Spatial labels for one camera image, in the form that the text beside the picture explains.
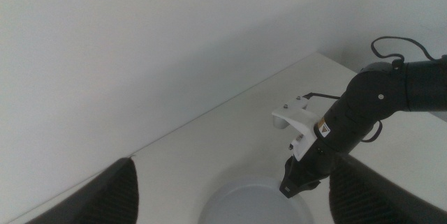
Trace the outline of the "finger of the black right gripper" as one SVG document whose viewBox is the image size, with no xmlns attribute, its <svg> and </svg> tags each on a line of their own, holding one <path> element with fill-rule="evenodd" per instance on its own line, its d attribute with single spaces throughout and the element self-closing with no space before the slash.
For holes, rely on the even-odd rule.
<svg viewBox="0 0 447 224">
<path fill-rule="evenodd" d="M 320 179 L 308 174 L 285 174 L 279 190 L 287 198 L 292 198 L 303 191 L 314 190 L 319 184 Z"/>
</svg>

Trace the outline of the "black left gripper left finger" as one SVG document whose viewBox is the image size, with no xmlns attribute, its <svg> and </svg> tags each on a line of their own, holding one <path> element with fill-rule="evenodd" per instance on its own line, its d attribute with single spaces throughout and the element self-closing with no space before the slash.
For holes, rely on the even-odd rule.
<svg viewBox="0 0 447 224">
<path fill-rule="evenodd" d="M 30 220 L 35 224 L 135 224 L 139 191 L 135 163 L 120 158 L 74 194 Z"/>
</svg>

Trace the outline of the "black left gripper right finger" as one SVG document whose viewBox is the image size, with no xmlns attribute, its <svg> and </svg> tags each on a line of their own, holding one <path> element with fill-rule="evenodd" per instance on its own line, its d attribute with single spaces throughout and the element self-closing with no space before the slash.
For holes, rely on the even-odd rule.
<svg viewBox="0 0 447 224">
<path fill-rule="evenodd" d="M 330 174 L 329 205 L 336 224 L 446 224 L 446 211 L 382 177 L 350 155 Z"/>
</svg>

